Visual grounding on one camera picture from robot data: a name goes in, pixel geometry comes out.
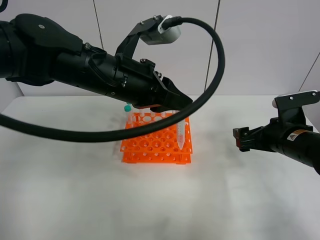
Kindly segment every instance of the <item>yellow warning sticker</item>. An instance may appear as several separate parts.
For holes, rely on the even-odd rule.
[[[304,129],[295,130],[294,132],[290,133],[286,139],[290,141],[294,141],[300,134],[303,134],[305,132],[308,132],[308,131]]]

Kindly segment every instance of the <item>white tabletop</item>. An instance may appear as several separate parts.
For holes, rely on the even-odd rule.
[[[73,143],[0,127],[1,240],[313,240],[320,176],[235,146],[277,116],[274,96],[214,96],[190,117],[192,163],[125,164],[119,142]],[[47,127],[124,126],[104,96],[20,97],[3,112]]]

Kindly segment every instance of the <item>black bracket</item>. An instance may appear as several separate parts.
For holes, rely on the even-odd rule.
[[[115,54],[122,54],[127,58],[132,59],[140,36],[156,29],[162,21],[163,17],[161,15],[158,15],[137,23],[137,25],[132,29],[129,35],[118,46]]]
[[[315,104],[320,101],[320,95],[317,91],[304,91],[294,94],[278,96],[274,99],[278,109],[278,122],[306,124],[306,117],[302,106]]]

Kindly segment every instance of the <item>orange test tube rack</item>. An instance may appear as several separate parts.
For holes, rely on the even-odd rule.
[[[162,119],[160,113],[151,116],[146,112],[140,116],[138,112],[132,113],[133,127],[139,127]],[[121,143],[124,163],[163,163],[163,164],[190,164],[193,153],[189,118],[185,119],[185,142],[180,149],[177,143],[177,126],[172,125],[160,131],[125,139]]]

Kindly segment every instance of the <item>teal tube cap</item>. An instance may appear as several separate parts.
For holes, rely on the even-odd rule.
[[[125,105],[125,106],[124,106],[124,111],[125,111],[126,113],[130,112],[130,111],[131,111],[131,106]]]

